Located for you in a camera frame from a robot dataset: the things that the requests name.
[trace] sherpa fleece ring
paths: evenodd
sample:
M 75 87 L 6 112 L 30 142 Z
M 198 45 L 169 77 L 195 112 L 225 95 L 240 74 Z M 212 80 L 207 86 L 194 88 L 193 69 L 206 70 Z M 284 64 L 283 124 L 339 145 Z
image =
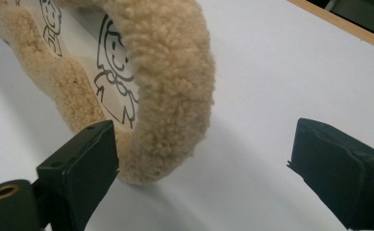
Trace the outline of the sherpa fleece ring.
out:
M 57 32 L 40 31 L 33 9 L 19 6 L 23 1 L 0 0 L 0 38 L 37 87 L 54 100 L 72 132 L 108 119 L 88 79 L 86 59 L 55 55 L 60 52 Z M 132 101 L 137 102 L 134 127 L 124 129 L 114 122 L 118 177 L 134 184 L 152 183 L 191 156 L 210 124 L 214 82 L 210 36 L 198 4 L 194 0 L 38 1 L 48 7 L 103 11 L 119 31 L 138 96 Z M 52 40 L 44 42 L 45 34 Z M 55 54 L 49 49 L 51 43 Z

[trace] beige fleece ring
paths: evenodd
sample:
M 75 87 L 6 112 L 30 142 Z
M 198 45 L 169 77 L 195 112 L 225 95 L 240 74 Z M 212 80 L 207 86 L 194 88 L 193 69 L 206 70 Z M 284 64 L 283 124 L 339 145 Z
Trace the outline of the beige fleece ring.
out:
M 120 29 L 139 99 L 134 129 L 115 126 L 118 177 L 135 184 L 162 179 L 193 154 L 210 124 L 214 63 L 200 7 L 194 0 L 54 2 L 103 9 Z M 106 119 L 80 58 L 50 54 L 27 9 L 0 0 L 0 38 L 74 133 Z

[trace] cartoon drawing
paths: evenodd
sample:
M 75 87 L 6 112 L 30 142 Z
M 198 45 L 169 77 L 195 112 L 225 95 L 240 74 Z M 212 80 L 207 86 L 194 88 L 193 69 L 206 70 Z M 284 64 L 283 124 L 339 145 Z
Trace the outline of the cartoon drawing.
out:
M 51 0 L 39 0 L 42 16 L 46 26 L 43 30 L 43 39 L 58 56 L 62 56 L 58 35 L 61 33 L 62 14 Z
M 121 36 L 107 15 L 100 29 L 97 53 L 97 67 L 102 71 L 94 78 L 96 95 L 112 117 L 121 124 L 130 123 L 133 128 L 138 103 L 133 71 Z

